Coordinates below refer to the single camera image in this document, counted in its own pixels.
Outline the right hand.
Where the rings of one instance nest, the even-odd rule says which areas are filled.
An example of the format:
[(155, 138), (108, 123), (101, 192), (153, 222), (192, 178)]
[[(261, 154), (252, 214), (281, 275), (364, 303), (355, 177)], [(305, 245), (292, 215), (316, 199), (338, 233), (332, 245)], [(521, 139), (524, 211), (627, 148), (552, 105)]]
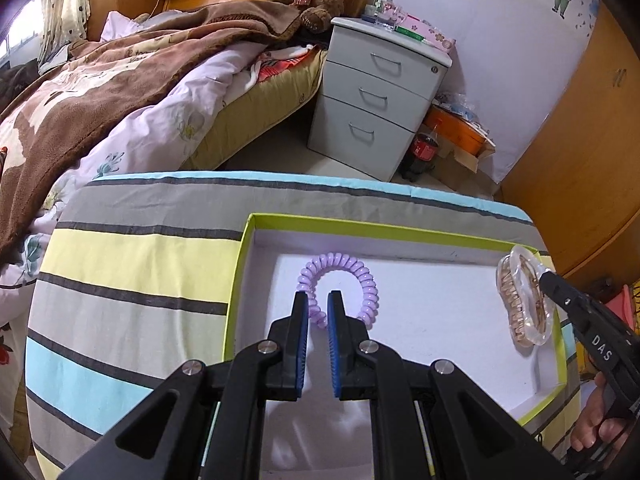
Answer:
[(611, 451), (606, 456), (611, 463), (626, 443), (631, 434), (631, 427), (626, 426), (626, 420), (605, 417), (603, 395), (606, 378), (602, 372), (596, 375), (594, 384), (596, 388), (590, 394), (570, 435), (570, 446), (575, 451), (581, 451), (584, 448), (592, 448), (597, 438), (600, 438), (604, 443), (612, 444)]

